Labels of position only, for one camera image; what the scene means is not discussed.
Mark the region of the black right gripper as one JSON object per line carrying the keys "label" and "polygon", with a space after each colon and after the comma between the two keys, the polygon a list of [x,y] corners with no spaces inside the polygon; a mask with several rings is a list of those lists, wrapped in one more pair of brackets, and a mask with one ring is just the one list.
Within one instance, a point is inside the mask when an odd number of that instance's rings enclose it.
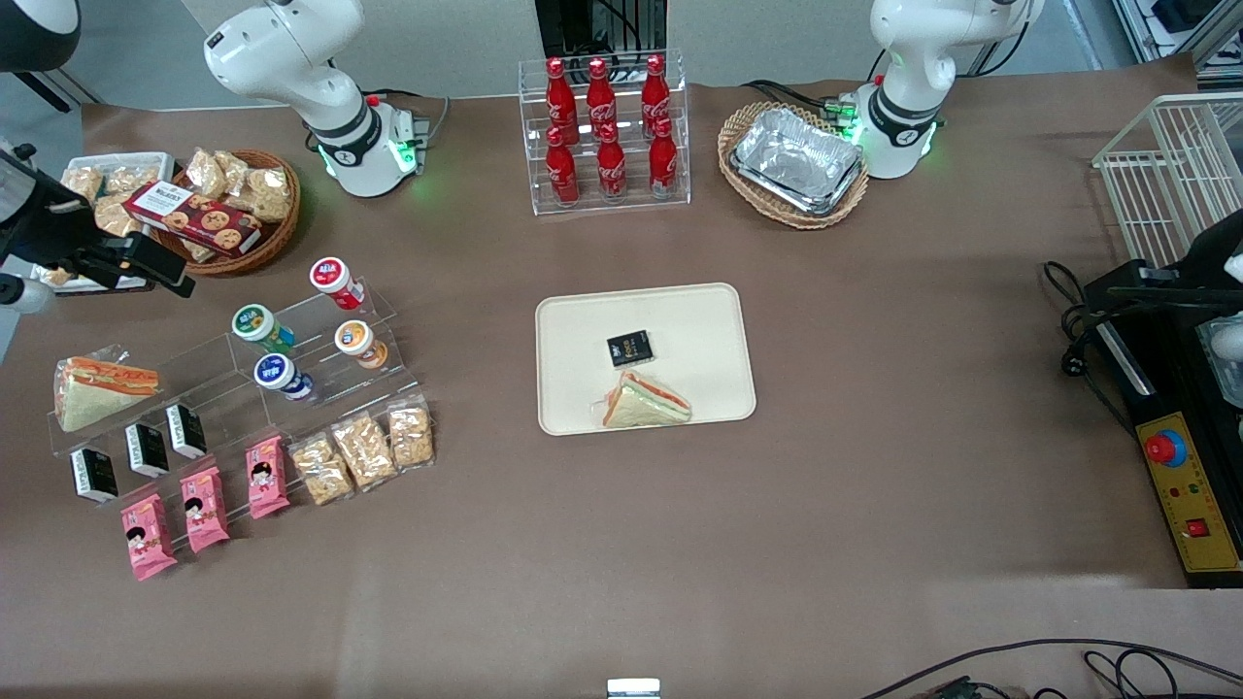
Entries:
{"label": "black right gripper", "polygon": [[61,267],[85,280],[80,294],[163,287],[186,299],[196,287],[185,260],[150,236],[112,236],[96,226],[85,197],[2,149],[1,257]]}

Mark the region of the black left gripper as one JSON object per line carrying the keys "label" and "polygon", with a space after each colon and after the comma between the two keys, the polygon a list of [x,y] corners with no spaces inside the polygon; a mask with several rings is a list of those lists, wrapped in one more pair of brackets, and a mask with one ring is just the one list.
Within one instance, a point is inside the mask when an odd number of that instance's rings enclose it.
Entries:
{"label": "black left gripper", "polygon": [[1221,218],[1195,238],[1178,261],[1178,287],[1110,286],[1111,310],[1126,307],[1185,307],[1241,313],[1242,209]]}

